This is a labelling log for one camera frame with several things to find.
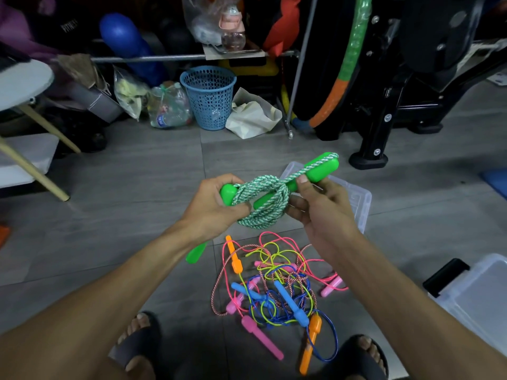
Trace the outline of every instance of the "clear plastic bag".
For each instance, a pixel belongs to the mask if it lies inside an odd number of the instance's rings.
[[[185,90],[179,82],[170,87],[152,88],[148,98],[149,122],[152,127],[166,129],[192,122],[192,110]]]
[[[149,87],[125,69],[115,69],[115,96],[118,104],[130,117],[139,121],[148,101]]]
[[[181,0],[185,22],[193,37],[203,44],[222,44],[222,30],[219,27],[222,11],[241,0]]]

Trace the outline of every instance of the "fingernail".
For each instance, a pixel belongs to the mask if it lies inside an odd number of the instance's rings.
[[[299,176],[297,179],[296,179],[298,182],[300,182],[301,184],[305,183],[305,182],[308,182],[308,178],[306,177],[306,175],[301,175]]]

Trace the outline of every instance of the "green and white braided rope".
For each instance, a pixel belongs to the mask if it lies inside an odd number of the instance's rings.
[[[244,184],[235,184],[234,186],[238,188],[238,192],[232,200],[232,205],[246,203],[251,199],[257,197],[259,193],[262,192],[275,192],[272,198],[266,201],[257,210],[250,213],[250,215],[239,220],[238,223],[249,228],[254,228],[256,230],[269,228],[271,225],[275,224],[280,217],[283,216],[283,213],[287,208],[290,192],[286,186],[286,183],[337,157],[337,153],[330,153],[319,161],[316,161],[315,163],[310,164],[295,173],[292,173],[290,176],[287,176],[287,178],[284,178],[283,180],[280,180],[276,176],[265,175],[256,177],[252,181]]]

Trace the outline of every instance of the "blue punching bag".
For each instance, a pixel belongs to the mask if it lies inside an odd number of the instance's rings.
[[[104,43],[119,57],[153,55],[132,20],[119,13],[109,13],[100,20],[100,35]],[[167,70],[161,62],[129,63],[128,66],[150,87],[157,87],[169,79]]]

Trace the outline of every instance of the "blue plastic basket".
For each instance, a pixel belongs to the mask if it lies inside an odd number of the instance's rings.
[[[225,128],[232,109],[234,73],[218,66],[198,66],[183,72],[180,82],[187,89],[199,126],[208,131]]]

